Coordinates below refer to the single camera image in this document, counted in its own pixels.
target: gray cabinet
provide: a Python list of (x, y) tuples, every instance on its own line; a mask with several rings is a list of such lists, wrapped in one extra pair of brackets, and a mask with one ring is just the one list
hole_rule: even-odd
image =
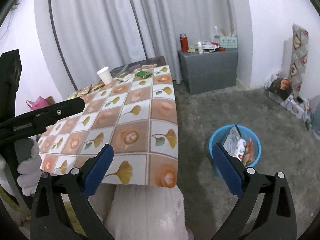
[(211, 53), (179, 51), (183, 82), (191, 95), (236, 85), (238, 50)]

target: blue plastic container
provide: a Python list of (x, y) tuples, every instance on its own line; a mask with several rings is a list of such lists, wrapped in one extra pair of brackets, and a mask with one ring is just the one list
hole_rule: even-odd
[[(219, 128), (218, 130), (216, 130), (214, 132), (214, 134), (211, 136), (210, 141), (209, 141), (209, 151), (210, 151), (211, 158), (212, 158), (212, 145), (214, 145), (218, 142), (221, 143), (221, 141), (225, 138), (227, 132), (230, 131), (230, 129), (233, 126), (234, 126), (234, 124), (223, 126), (223, 127)], [(240, 130), (241, 137), (243, 139), (245, 139), (247, 142), (249, 141), (249, 138), (252, 139), (253, 147), (254, 147), (254, 162), (251, 163), (249, 165), (249, 167), (253, 167), (254, 165), (256, 165), (256, 163), (260, 159), (260, 155), (261, 155), (260, 141), (259, 141), (258, 137), (255, 135), (255, 133), (252, 132), (250, 129), (248, 129), (244, 126), (241, 126), (241, 125), (237, 125), (237, 127)], [(222, 178), (220, 171), (218, 170), (218, 168), (216, 167), (216, 165), (214, 163), (212, 164), (212, 169), (218, 177)]]

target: table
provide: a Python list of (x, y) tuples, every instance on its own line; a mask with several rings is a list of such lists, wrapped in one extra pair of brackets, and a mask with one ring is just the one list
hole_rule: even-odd
[(179, 51), (183, 82), (191, 95), (236, 85), (238, 50), (210, 53)]
[(145, 65), (155, 62), (156, 67), (145, 70), (153, 73), (151, 77), (133, 77), (125, 83), (114, 80), (83, 96), (82, 113), (47, 127), (38, 141), (41, 169), (66, 174), (109, 143), (115, 154), (103, 183), (174, 187), (178, 170), (175, 97), (164, 57), (142, 61)]

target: silver bolt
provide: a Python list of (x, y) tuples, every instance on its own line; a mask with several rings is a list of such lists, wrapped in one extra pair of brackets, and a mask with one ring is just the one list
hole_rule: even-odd
[(279, 178), (281, 178), (281, 179), (283, 179), (283, 178), (284, 178), (284, 173), (283, 173), (283, 172), (281, 172), (281, 171), (280, 171), (280, 172), (278, 172), (278, 177), (279, 177)]
[(253, 168), (247, 168), (247, 172), (249, 174), (255, 174), (256, 171)]
[(74, 168), (74, 169), (71, 170), (71, 174), (72, 175), (76, 175), (78, 173), (79, 173), (79, 169), (78, 168)]
[(49, 173), (44, 172), (44, 173), (42, 173), (41, 178), (45, 179), (46, 177), (48, 177), (48, 175), (49, 175)]

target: green snack bag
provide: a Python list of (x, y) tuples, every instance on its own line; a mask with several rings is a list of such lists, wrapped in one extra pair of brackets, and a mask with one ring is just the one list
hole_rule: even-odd
[(143, 70), (140, 70), (139, 72), (136, 73), (137, 77), (140, 77), (140, 78), (143, 78), (143, 79), (146, 79), (146, 78), (150, 77), (151, 75), (152, 75), (151, 72), (146, 72), (146, 71), (143, 71)]

